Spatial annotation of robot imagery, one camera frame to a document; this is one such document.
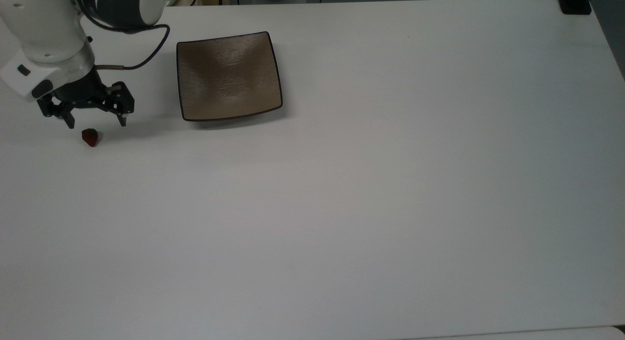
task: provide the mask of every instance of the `white table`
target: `white table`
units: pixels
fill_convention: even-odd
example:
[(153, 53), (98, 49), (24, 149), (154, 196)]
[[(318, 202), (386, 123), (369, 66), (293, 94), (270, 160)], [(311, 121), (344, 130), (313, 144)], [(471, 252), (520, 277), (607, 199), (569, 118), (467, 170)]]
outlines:
[[(625, 323), (625, 82), (556, 0), (167, 8), (128, 126), (0, 85), (0, 336), (390, 340)], [(86, 27), (133, 64), (158, 31)], [(284, 107), (181, 119), (178, 41), (266, 30)], [(0, 62), (15, 41), (0, 26)], [(80, 130), (104, 139), (95, 149)]]

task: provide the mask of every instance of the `red strawberry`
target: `red strawberry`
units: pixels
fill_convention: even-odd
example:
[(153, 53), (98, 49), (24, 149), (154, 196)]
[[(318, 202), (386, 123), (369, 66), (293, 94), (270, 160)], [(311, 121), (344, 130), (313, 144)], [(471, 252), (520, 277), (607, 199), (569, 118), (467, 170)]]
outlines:
[(98, 144), (98, 132), (94, 128), (86, 128), (82, 132), (83, 141), (89, 146), (95, 147)]

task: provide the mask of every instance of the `square plate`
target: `square plate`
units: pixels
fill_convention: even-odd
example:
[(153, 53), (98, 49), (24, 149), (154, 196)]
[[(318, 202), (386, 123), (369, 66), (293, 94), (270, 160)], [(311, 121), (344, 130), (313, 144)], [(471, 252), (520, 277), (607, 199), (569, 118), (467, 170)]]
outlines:
[(268, 32), (178, 42), (178, 93), (190, 122), (247, 117), (282, 106)]

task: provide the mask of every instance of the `brown plate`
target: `brown plate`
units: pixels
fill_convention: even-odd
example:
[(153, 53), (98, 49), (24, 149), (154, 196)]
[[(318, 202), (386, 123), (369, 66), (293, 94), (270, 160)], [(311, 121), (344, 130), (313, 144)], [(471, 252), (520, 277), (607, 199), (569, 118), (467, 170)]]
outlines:
[(178, 42), (178, 93), (190, 122), (247, 117), (282, 106), (268, 32)]

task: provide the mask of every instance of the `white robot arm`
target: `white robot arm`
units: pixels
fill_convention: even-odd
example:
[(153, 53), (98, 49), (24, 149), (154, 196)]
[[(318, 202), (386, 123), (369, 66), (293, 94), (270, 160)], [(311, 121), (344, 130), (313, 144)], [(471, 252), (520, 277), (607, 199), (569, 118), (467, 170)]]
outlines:
[[(0, 70), (0, 78), (25, 100), (37, 100), (45, 116), (63, 118), (70, 128), (74, 125), (73, 108), (111, 111), (124, 126), (125, 116), (134, 111), (134, 100), (123, 83), (107, 88), (100, 82), (93, 52), (80, 25), (81, 13), (84, 10), (90, 19), (106, 22), (108, 26), (99, 24), (104, 28), (136, 33), (154, 27), (164, 2), (0, 0), (0, 17), (21, 44)], [(53, 96), (61, 104), (53, 104)], [(121, 102), (111, 102), (111, 96)]]

